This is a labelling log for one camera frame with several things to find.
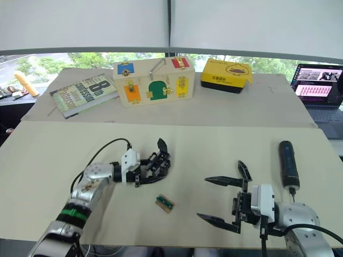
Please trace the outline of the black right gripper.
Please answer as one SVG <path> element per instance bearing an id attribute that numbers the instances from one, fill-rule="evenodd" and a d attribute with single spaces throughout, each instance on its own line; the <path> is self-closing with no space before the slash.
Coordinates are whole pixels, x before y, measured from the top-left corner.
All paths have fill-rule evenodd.
<path id="1" fill-rule="evenodd" d="M 233 198 L 232 215 L 235 221 L 232 224 L 226 223 L 224 219 L 197 213 L 197 216 L 216 228 L 227 230 L 233 233 L 241 233 L 241 222 L 257 225 L 260 216 L 255 215 L 251 209 L 251 193 L 248 193 L 248 181 L 243 178 L 232 178 L 226 176 L 213 176 L 204 179 L 207 182 L 220 186 L 235 186 L 242 190 L 238 192 L 237 197 Z"/>

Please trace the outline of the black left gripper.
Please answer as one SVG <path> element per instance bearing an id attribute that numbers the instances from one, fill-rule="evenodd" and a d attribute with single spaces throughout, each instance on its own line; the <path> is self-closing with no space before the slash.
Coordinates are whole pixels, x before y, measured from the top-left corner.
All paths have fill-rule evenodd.
<path id="1" fill-rule="evenodd" d="M 158 149 L 161 155 L 165 158 L 169 157 L 169 152 L 167 148 L 167 144 L 162 138 L 159 138 L 158 142 Z M 143 159 L 140 162 L 140 165 L 134 168 L 133 171 L 128 171 L 126 173 L 126 181 L 130 183 L 134 183 L 135 187 L 140 187 L 141 185 L 146 184 L 153 184 L 156 183 L 168 175 L 168 170 L 160 170 L 159 173 L 152 173 L 151 175 L 146 175 L 145 177 L 142 176 L 141 168 L 145 167 L 149 163 L 148 159 Z"/>

